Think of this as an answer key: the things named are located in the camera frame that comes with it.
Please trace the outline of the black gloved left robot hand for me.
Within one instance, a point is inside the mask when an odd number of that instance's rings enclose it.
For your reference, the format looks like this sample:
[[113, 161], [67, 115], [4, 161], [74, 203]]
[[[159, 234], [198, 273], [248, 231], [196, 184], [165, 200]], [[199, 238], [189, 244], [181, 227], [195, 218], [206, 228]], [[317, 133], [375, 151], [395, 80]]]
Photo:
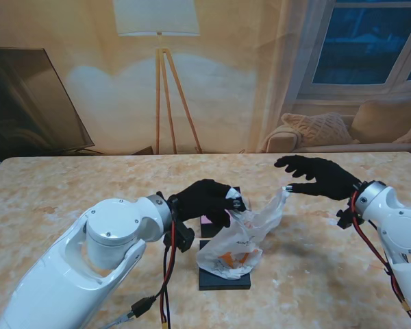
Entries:
[[236, 189], [211, 179], [196, 181], [166, 202], [179, 221], [205, 216], [219, 228], [230, 227], [228, 211], [247, 209]]

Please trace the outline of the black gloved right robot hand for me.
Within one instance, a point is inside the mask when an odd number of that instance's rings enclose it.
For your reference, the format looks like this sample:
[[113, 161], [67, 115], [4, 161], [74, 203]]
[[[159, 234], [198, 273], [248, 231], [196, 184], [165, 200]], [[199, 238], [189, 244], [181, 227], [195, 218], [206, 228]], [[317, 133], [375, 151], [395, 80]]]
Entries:
[[292, 183], [292, 193], [324, 196], [340, 201], [351, 197], [360, 188], [362, 182], [344, 170], [339, 164], [324, 158], [308, 158], [305, 156], [283, 156], [274, 164], [276, 168], [285, 168], [293, 178], [305, 177], [312, 183]]

